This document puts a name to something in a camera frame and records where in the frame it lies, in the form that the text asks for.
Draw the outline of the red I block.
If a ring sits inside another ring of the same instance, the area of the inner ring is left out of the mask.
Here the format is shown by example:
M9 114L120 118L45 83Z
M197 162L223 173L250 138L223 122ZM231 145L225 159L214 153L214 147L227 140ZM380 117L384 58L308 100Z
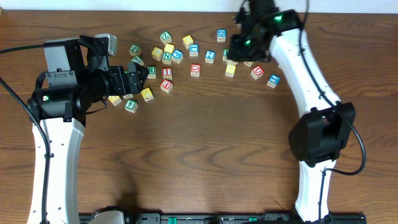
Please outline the red I block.
M172 80L172 69L170 67L162 69L162 77L163 79Z

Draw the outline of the blue 2 block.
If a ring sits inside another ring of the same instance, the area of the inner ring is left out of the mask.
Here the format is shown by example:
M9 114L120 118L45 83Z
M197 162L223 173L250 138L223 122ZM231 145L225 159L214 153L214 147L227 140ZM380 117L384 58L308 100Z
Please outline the blue 2 block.
M215 55L216 53L214 51L207 50L205 54L205 62L213 64L215 60Z

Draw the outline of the red A block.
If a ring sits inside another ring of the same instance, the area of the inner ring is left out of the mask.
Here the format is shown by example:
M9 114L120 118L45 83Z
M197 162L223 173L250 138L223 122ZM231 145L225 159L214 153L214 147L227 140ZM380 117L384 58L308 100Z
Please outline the red A block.
M254 62L245 61L244 64L245 64L246 66L248 66L248 67L251 67L251 66L254 64Z

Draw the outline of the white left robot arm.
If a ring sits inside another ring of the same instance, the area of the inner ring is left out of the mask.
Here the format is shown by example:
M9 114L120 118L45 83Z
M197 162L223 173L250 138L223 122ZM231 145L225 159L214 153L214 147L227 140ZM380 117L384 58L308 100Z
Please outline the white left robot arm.
M110 66L117 38L111 34L44 43L47 70L28 99L35 141L35 171L29 223L79 223L77 178L86 117L97 102L140 93L147 67Z

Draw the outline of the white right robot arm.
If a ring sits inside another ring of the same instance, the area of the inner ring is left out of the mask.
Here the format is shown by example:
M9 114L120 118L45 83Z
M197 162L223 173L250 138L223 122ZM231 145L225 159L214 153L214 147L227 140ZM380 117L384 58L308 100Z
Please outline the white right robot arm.
M347 145L355 108L344 103L324 78L308 44L305 19L281 11L274 1L247 1L235 17L240 34L231 36L227 57L236 62L274 59L283 71L298 109L299 120L289 133L298 160L299 187L289 223L349 223L332 215L328 192L340 152Z

